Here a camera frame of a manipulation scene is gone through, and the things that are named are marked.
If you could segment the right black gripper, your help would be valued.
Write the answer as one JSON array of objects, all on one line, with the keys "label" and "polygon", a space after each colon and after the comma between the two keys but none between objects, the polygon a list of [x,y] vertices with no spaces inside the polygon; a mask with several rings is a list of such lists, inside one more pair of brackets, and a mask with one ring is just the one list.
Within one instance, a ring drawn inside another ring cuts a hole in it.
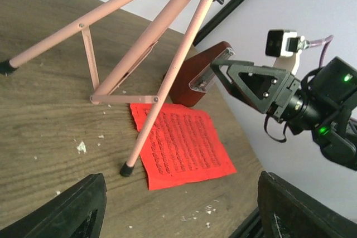
[{"label": "right black gripper", "polygon": [[301,109],[301,81],[287,70],[224,59],[213,60],[210,68],[231,96],[278,123]]}]

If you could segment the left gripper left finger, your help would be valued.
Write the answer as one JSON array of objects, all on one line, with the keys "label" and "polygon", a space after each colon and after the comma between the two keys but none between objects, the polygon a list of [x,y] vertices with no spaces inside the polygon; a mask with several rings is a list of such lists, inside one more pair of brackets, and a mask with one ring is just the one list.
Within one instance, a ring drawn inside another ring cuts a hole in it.
[{"label": "left gripper left finger", "polygon": [[90,174],[27,216],[1,237],[99,237],[107,204],[104,175]]}]

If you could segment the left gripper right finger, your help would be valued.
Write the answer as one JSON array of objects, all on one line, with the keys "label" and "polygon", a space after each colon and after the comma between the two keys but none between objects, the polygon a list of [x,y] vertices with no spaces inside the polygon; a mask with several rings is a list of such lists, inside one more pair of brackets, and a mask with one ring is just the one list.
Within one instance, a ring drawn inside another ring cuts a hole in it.
[{"label": "left gripper right finger", "polygon": [[274,173],[260,174],[257,202],[265,237],[356,237],[356,223]]}]

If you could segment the clear plastic metronome cover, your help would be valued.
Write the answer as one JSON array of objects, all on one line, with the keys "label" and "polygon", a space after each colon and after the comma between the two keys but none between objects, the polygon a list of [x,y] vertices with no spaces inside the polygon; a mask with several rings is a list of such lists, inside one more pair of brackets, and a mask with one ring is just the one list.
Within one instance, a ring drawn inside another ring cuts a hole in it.
[{"label": "clear plastic metronome cover", "polygon": [[235,52],[231,47],[224,49],[189,82],[189,88],[198,93],[207,93],[211,86],[214,84],[214,79],[216,76],[210,67],[210,63],[216,59],[230,60],[234,55]]}]

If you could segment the reddish-brown wooden metronome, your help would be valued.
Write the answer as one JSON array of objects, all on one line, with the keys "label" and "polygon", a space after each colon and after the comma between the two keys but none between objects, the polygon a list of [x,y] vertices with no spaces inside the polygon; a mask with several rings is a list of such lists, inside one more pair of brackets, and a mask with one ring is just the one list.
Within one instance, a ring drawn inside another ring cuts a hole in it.
[{"label": "reddish-brown wooden metronome", "polygon": [[185,60],[169,92],[172,102],[189,108],[195,106],[215,82],[211,62],[217,58],[228,60],[233,55],[232,46],[221,41]]}]

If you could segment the pink music stand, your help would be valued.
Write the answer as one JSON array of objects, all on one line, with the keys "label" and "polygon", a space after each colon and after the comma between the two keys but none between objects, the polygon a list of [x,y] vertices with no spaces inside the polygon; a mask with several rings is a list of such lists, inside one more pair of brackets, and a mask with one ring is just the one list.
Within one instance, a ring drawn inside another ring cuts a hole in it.
[{"label": "pink music stand", "polygon": [[215,1],[220,4],[224,3],[224,0],[200,0],[156,95],[113,95],[113,91],[119,88],[119,86],[127,78],[129,78],[130,74],[150,54],[154,46],[158,43],[160,37],[164,34],[171,23],[176,19],[176,17],[182,12],[182,10],[189,4],[191,0],[169,0],[162,11],[149,24],[149,26],[140,35],[134,45],[118,62],[108,77],[103,82],[100,82],[97,64],[95,61],[90,26],[132,1],[133,0],[109,0],[86,13],[85,15],[79,17],[57,32],[53,33],[51,36],[44,38],[24,52],[11,59],[1,62],[1,74],[7,76],[14,73],[21,65],[29,62],[35,57],[41,55],[42,53],[48,51],[54,46],[62,43],[63,41],[80,32],[83,38],[90,76],[94,89],[94,94],[90,97],[90,101],[93,104],[144,103],[152,105],[144,126],[138,135],[131,155],[120,169],[120,175],[123,177],[129,177],[133,173],[134,166],[139,157],[139,154],[142,151],[142,148],[155,123],[155,120],[169,94],[170,89],[172,88],[173,82],[179,73],[187,53],[193,44],[193,41],[212,3]]}]

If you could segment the red paper sheet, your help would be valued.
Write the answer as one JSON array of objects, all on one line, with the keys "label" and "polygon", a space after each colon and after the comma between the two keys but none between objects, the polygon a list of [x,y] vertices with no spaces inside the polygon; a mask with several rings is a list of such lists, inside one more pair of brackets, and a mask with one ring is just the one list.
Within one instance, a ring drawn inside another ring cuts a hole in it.
[{"label": "red paper sheet", "polygon": [[161,190],[235,174],[211,117],[165,103],[140,152],[148,189]]}]

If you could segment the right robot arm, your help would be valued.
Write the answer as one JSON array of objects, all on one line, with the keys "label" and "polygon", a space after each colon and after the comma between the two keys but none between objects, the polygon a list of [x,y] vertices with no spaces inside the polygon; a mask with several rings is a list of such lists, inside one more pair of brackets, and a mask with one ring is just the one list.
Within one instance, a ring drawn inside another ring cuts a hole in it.
[{"label": "right robot arm", "polygon": [[322,155],[356,170],[356,69],[339,57],[310,71],[302,80],[290,71],[248,61],[216,59],[211,69],[234,98],[285,123],[298,135],[305,130]]}]

